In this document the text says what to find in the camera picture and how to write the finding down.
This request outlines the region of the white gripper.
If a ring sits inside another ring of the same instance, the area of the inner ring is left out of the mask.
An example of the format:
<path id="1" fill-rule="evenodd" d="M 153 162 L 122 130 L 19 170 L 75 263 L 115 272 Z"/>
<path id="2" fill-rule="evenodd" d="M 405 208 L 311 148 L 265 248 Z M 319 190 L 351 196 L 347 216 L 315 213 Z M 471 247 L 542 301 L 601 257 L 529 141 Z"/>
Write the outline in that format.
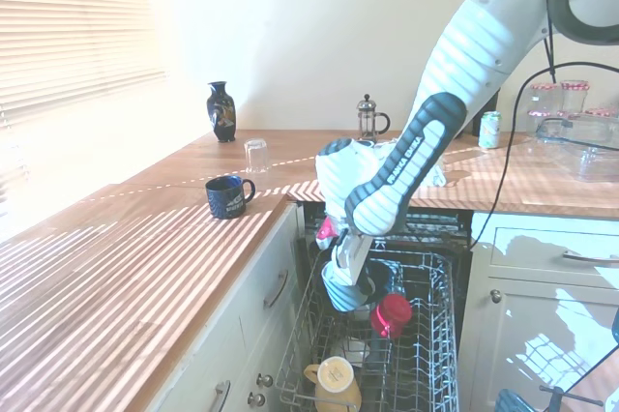
<path id="1" fill-rule="evenodd" d="M 373 279 L 360 276 L 364 268 L 372 238 L 368 235 L 347 235 L 343 240 L 343 274 L 349 285 L 358 282 L 358 289 L 364 297 L 370 297 L 375 292 Z"/>

